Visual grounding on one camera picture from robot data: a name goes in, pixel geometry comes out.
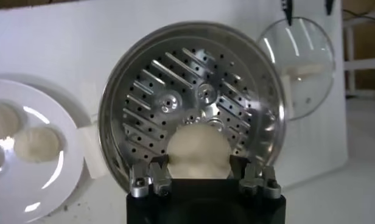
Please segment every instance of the dough ball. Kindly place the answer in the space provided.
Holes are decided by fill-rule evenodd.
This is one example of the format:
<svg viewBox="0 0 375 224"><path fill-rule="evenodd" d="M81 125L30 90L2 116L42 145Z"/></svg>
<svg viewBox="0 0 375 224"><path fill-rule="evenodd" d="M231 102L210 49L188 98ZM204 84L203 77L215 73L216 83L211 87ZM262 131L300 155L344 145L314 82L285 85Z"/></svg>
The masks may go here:
<svg viewBox="0 0 375 224"><path fill-rule="evenodd" d="M16 155L30 163L53 160L60 151L59 138L55 131L47 127L35 127L15 136Z"/></svg>
<svg viewBox="0 0 375 224"><path fill-rule="evenodd" d="M172 178L225 179L231 172L231 147L224 135L206 124L179 128L167 145Z"/></svg>
<svg viewBox="0 0 375 224"><path fill-rule="evenodd" d="M16 111L4 104L0 103L0 139L13 136L20 128L20 119Z"/></svg>

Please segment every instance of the perforated metal plate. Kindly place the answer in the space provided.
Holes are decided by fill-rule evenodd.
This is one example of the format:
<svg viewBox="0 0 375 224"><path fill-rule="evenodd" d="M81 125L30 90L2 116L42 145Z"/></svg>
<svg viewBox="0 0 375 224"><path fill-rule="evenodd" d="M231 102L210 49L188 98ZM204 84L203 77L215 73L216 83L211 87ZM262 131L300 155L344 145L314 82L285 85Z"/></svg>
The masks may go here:
<svg viewBox="0 0 375 224"><path fill-rule="evenodd" d="M262 164L272 163L282 146L278 76L255 43L232 28L173 24L136 43L116 65L99 134L117 182L128 190L129 167L167 153L176 129L194 122L221 131L233 155Z"/></svg>

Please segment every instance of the screw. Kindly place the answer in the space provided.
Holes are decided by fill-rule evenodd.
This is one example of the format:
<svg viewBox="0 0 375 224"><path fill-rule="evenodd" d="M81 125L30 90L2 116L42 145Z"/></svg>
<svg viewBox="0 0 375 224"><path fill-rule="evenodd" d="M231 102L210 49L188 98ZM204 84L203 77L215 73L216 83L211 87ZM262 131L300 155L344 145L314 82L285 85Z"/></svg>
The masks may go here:
<svg viewBox="0 0 375 224"><path fill-rule="evenodd" d="M267 186L270 187L270 188L277 188L278 187L278 183L276 180L268 180L267 181Z"/></svg>
<svg viewBox="0 0 375 224"><path fill-rule="evenodd" d="M137 178L136 179L136 185L141 187L141 186L144 186L145 185L145 179L140 177L140 178Z"/></svg>

